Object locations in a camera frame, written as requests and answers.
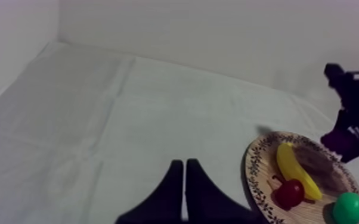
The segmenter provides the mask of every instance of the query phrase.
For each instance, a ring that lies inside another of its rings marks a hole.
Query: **banana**
[[[290,142],[282,143],[278,146],[277,164],[285,180],[297,179],[302,183],[305,190],[305,198],[314,201],[322,198],[323,195],[316,183],[297,161]]]

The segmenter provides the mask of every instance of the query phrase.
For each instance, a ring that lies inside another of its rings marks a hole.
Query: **white cloth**
[[[113,223],[155,189],[171,160],[187,158],[249,207],[240,179],[249,143],[269,130],[318,141],[333,126],[284,92],[55,46],[0,96],[0,223]],[[348,168],[359,182],[359,159]]]

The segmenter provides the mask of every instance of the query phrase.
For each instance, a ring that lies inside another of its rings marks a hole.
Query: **green ball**
[[[356,224],[359,222],[359,195],[351,192],[341,194],[333,209],[337,224]]]

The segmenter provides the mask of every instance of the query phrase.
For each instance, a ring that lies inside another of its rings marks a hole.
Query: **decorative plate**
[[[303,201],[289,211],[276,205],[271,186],[277,189],[281,185],[272,177],[281,176],[276,153],[283,142],[293,144],[296,158],[323,193],[322,200]],[[254,140],[246,152],[245,174],[253,199],[272,224],[333,224],[332,206],[337,197],[344,192],[359,194],[359,187],[350,172],[328,149],[295,133],[271,132]]]

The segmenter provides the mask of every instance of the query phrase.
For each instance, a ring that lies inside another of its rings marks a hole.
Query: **apple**
[[[304,199],[304,186],[299,180],[291,179],[283,182],[275,193],[275,199],[286,210],[297,206]]]

